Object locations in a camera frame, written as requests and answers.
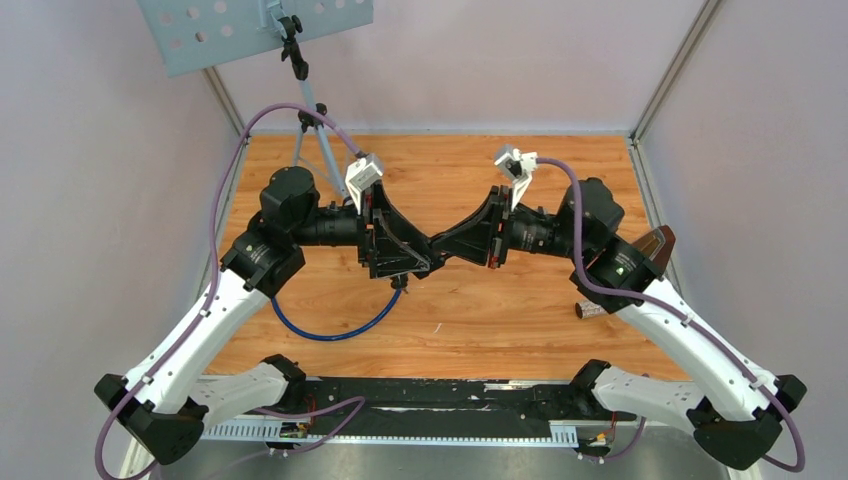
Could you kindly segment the blue cable lock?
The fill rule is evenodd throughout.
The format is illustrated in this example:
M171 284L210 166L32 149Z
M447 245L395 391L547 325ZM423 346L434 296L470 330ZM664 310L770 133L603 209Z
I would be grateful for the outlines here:
M263 310L273 325L301 341L340 344L372 333L437 278L411 274L397 290L388 278L372 278L354 247L304 246L302 252L305 266Z

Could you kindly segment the black keys bunch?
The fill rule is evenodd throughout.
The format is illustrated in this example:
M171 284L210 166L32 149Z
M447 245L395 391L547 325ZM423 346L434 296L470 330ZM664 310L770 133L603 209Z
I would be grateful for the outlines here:
M393 276L390 280L390 286L395 291L407 292L408 291L408 283L409 283L409 280L408 280L408 276L406 274Z

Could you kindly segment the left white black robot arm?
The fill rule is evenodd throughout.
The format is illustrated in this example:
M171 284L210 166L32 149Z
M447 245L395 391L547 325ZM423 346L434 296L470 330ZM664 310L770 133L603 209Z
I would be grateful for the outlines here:
M424 276L435 262L428 237L390 203L377 173L351 167L358 199L321 206L313 174L303 167L275 172L260 208L217 263L195 305L142 362L107 374L96 396L162 465L185 456L209 428L272 407L298 411L305 373L282 355L212 383L200 378L237 330L274 299L304 266L307 246L353 246L373 278Z

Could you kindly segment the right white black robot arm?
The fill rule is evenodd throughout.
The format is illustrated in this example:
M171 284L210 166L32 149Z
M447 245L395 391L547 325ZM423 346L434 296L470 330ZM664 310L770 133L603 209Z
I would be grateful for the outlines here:
M498 187L431 244L444 257L489 268L511 250L569 259L571 280L587 300L641 331L687 375L684 382L661 381L591 360L570 392L580 415L607 409L661 422L736 470L770 461L783 433L800 438L791 414L806 385L757 365L718 334L666 279L673 233L659 227L628 242L617 233L623 216L597 178L574 182L553 214L532 210L514 189Z

